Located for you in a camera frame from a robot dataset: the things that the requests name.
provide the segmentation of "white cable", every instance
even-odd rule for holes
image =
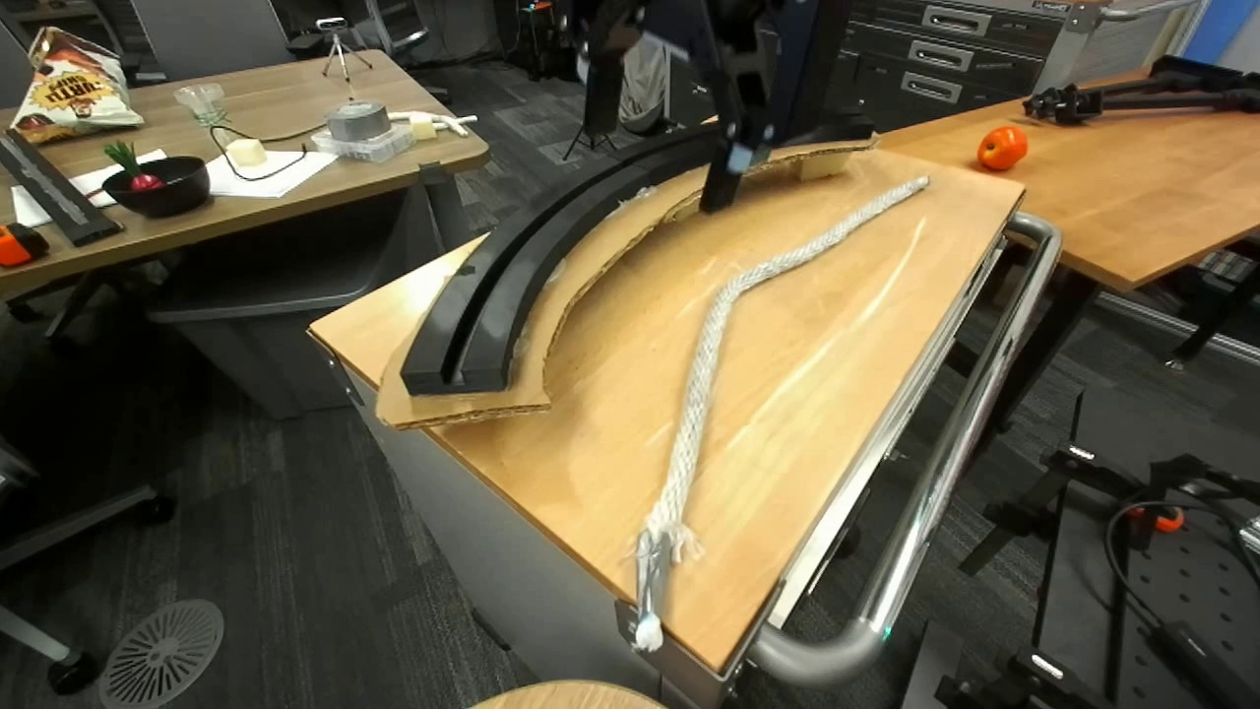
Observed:
[[[709,425],[713,382],[717,382],[717,355],[721,355],[721,343],[725,343],[725,327],[728,327],[728,319],[736,311],[736,299],[744,291],[784,276],[784,272],[795,272],[795,268],[819,260],[823,252],[831,252],[835,244],[854,236],[874,217],[882,217],[894,205],[917,197],[925,185],[929,185],[929,177],[914,177],[906,185],[894,185],[890,193],[866,201],[858,213],[851,213],[835,228],[819,232],[815,240],[736,272],[713,295],[709,315],[701,323],[701,343],[693,351],[693,370],[689,370],[689,382],[685,382],[681,425],[673,433],[665,488],[662,488],[658,504],[650,508],[650,516],[646,516],[646,524],[638,532],[634,650],[662,650],[662,642],[665,642],[662,638],[662,595],[665,595],[669,567],[681,563],[689,544],[693,544],[693,532],[685,528],[681,516],[685,516],[689,488],[693,488],[693,477],[697,477],[697,461],[701,461],[701,449],[705,449],[705,425]]]

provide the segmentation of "wooden desk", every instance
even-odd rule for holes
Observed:
[[[1063,228],[1063,268],[1146,288],[1260,225],[1256,114],[1103,114],[1087,126],[1024,122],[1000,102],[882,138],[886,150],[969,165],[984,130],[1020,122],[1032,154],[1008,173],[1028,213]]]
[[[914,173],[933,177],[921,197],[736,307],[689,504],[697,555],[673,571],[665,650],[638,658],[614,603],[634,599],[634,532],[665,481],[709,295]],[[693,169],[610,213],[532,315],[543,323],[547,299],[579,288],[587,252],[642,236],[646,209],[701,181]],[[402,429],[378,418],[398,398],[402,351],[469,248],[319,319],[315,339],[362,390],[398,484],[520,658],[543,677],[650,693],[662,685],[650,666],[662,666],[665,685],[717,701],[713,685],[736,674],[764,614],[784,622],[784,603],[799,599],[941,366],[1016,201],[1012,181],[882,150],[851,158],[839,177],[744,185],[732,209],[650,228],[591,291],[579,288],[547,355],[551,406],[536,410]]]
[[[445,110],[421,83],[413,83],[390,55],[366,51],[374,71],[354,75],[354,91],[362,98],[382,102],[386,110]],[[315,122],[323,122],[343,98],[347,87],[339,79],[323,79],[323,59],[307,63],[276,63],[260,71],[232,71],[232,75],[209,75],[197,83],[221,83],[224,87],[224,106],[228,122],[248,130],[248,134],[295,134]],[[47,161],[59,165],[63,173],[87,173],[102,169],[106,138],[130,138],[138,154],[146,150],[165,150],[165,154],[197,154],[197,158],[217,158],[209,134],[189,118],[185,106],[173,102],[173,91],[185,83],[165,83],[165,87],[142,87],[134,91],[134,106],[146,118],[146,126],[126,130],[126,134],[87,134],[71,142],[43,146]],[[122,232],[95,240],[87,248],[75,248],[59,236],[59,228],[39,228],[51,244],[51,252],[39,264],[0,272],[0,299],[16,299],[24,291],[35,291],[43,284],[126,264],[126,260],[146,260],[158,252],[173,252],[185,244],[232,236],[244,228],[260,228],[272,221],[366,201],[378,193],[394,193],[413,181],[417,165],[441,161],[441,165],[469,165],[484,158],[484,142],[476,134],[441,134],[433,142],[421,142],[406,150],[394,161],[335,161],[299,189],[291,189],[280,201],[244,201],[244,197],[213,197],[205,209],[185,213],[185,217],[161,217],[146,221],[126,209],[106,209]],[[0,169],[0,217],[12,221],[12,189],[8,173]]]

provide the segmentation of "black curved rail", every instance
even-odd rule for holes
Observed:
[[[705,165],[721,130],[646,142],[583,169],[496,228],[433,299],[402,382],[413,394],[504,390],[516,335],[551,268],[642,185]]]

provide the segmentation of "chair wheel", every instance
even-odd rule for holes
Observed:
[[[75,654],[71,662],[55,662],[47,666],[47,685],[55,693],[79,693],[83,685],[91,685],[102,674],[102,662],[91,654]]]
[[[169,524],[169,516],[177,512],[173,496],[154,496],[146,504],[134,508],[142,524]]]

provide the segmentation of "gray filing cabinet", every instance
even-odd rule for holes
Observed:
[[[1004,102],[1040,87],[1142,71],[1189,4],[858,0],[831,110],[878,130]]]

